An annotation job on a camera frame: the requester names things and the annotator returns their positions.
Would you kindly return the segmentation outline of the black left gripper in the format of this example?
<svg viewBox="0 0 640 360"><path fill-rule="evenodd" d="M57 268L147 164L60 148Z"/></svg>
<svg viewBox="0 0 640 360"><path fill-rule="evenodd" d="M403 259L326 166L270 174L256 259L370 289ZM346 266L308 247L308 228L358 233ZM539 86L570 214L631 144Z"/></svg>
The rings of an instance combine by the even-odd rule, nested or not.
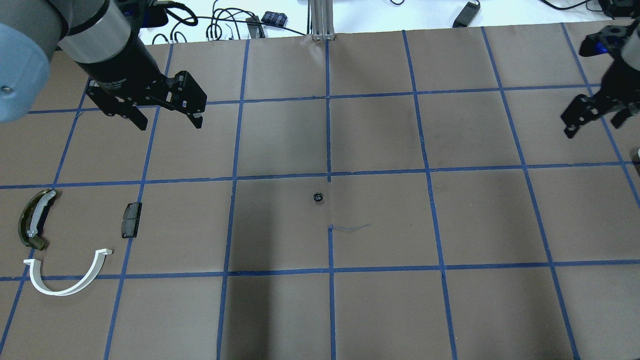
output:
<svg viewBox="0 0 640 360"><path fill-rule="evenodd" d="M85 94L106 116L121 116L144 132L148 118L138 107L160 106L185 114L196 129L202 129L206 92L186 70L173 77L164 75L137 35L129 34L105 59L73 55L73 61L89 76Z"/></svg>

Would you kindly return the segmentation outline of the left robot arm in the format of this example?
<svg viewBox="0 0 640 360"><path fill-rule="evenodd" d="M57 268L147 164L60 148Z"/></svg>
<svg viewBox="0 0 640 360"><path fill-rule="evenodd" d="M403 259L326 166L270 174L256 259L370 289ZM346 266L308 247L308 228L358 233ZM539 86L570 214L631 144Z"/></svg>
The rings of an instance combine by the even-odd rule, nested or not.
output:
<svg viewBox="0 0 640 360"><path fill-rule="evenodd" d="M1 21L1 121L25 116L50 77L51 60L62 50L89 80L84 93L108 117L147 129L141 106L184 114L202 127L207 96L185 70L164 75L139 38L154 27L148 11L174 18L189 7L173 0L3 0Z"/></svg>

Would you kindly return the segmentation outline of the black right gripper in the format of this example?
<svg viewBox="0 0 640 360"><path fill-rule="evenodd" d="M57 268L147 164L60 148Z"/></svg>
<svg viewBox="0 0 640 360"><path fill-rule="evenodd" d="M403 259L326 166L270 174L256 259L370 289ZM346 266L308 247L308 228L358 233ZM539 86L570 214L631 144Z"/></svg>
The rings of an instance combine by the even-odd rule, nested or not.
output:
<svg viewBox="0 0 640 360"><path fill-rule="evenodd" d="M573 139L582 126L610 113L614 113L611 125L620 129L640 111L639 79L637 69L615 59L602 77L599 91L592 96L576 96L562 112L560 118L567 138Z"/></svg>

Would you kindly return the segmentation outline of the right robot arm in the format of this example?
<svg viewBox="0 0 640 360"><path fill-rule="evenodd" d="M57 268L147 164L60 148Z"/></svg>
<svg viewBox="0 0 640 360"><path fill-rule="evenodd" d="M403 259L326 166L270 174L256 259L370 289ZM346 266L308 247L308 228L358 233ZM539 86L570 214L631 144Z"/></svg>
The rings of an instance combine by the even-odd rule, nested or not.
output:
<svg viewBox="0 0 640 360"><path fill-rule="evenodd" d="M599 91L592 96L578 95L560 118L564 134L572 139L587 123L612 113L611 125L619 129L640 110L639 20L630 25L606 25L588 34L580 44L579 56L609 55L612 63L601 78Z"/></svg>

